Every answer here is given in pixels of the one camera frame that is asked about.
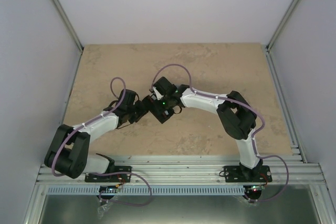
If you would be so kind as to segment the black glasses case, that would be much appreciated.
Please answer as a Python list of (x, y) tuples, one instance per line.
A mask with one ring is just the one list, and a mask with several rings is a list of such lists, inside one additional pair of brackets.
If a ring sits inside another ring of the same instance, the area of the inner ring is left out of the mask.
[(165, 103), (157, 100), (154, 95), (147, 95), (142, 100), (146, 109), (161, 123), (165, 123), (174, 115), (172, 108), (166, 108)]

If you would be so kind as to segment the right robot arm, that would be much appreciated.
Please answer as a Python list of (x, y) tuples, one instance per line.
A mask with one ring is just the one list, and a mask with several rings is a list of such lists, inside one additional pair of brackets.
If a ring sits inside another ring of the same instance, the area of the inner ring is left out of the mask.
[(252, 182), (259, 177), (263, 162), (257, 157), (252, 143), (257, 116), (239, 92), (213, 94), (185, 84), (177, 87), (161, 77), (153, 83), (148, 98), (149, 111), (162, 124), (173, 116), (175, 107), (195, 108), (218, 115), (225, 132), (236, 140), (242, 178)]

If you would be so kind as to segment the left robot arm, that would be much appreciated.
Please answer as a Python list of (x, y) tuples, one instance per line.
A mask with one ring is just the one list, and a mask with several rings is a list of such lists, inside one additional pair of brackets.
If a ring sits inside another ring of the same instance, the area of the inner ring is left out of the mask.
[(59, 126), (45, 156), (45, 166), (55, 176), (75, 179), (86, 173), (97, 174), (104, 182), (112, 180), (114, 160), (103, 154), (90, 155), (90, 144), (108, 132), (138, 122), (147, 112), (135, 91), (121, 91), (117, 100), (88, 122)]

